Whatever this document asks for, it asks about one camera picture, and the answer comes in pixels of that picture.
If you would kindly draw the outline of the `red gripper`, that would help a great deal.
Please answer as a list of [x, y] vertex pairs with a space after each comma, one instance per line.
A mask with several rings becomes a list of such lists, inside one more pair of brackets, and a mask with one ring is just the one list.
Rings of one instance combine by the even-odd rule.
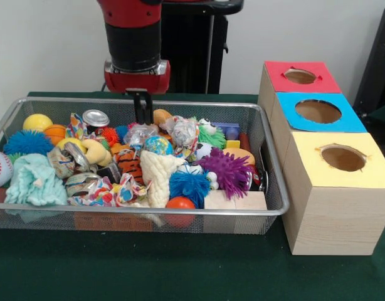
[[145, 109], [140, 102], [140, 95], [133, 96], [135, 118], [138, 124], [153, 124], [153, 103], [151, 95], [165, 94], [169, 88], [171, 66], [169, 61], [160, 61], [153, 69], [129, 73], [116, 69], [111, 61], [104, 64], [104, 79], [111, 92], [147, 92], [144, 93]]

